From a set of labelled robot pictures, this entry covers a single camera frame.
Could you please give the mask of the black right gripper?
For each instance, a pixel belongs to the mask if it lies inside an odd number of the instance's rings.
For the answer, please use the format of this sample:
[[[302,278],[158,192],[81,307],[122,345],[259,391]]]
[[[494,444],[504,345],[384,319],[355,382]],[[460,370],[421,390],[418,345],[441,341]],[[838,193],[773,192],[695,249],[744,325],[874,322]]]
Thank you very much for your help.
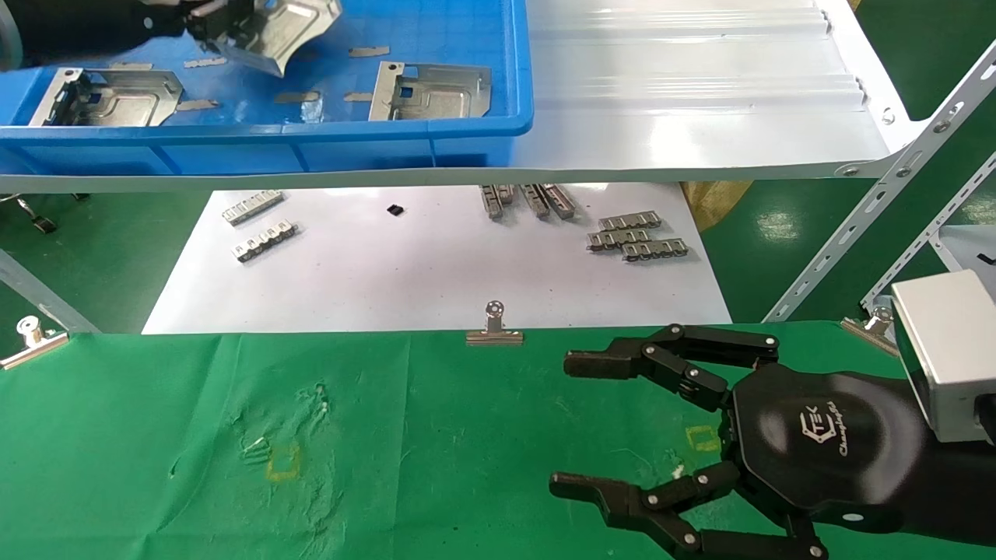
[[[615,338],[605,350],[569,351],[570,378],[644,378],[701,410],[729,408],[724,456],[735,464],[650,489],[555,472],[550,493],[594,504],[608,527],[644,533],[675,559],[828,559],[812,521],[869,533],[935,530],[936,493],[925,470],[933,437],[910,383],[794,371],[772,364],[779,344],[772,334],[672,324]],[[707,364],[769,365],[731,389]],[[682,518],[734,489],[786,534],[697,530]]]

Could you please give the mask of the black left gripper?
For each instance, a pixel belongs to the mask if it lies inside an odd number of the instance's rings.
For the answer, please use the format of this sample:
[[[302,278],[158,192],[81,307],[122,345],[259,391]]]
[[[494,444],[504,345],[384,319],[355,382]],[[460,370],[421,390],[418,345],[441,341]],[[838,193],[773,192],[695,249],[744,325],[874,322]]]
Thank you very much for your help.
[[[128,52],[184,34],[186,16],[195,41],[241,46],[253,13],[254,1],[17,1],[16,68]]]

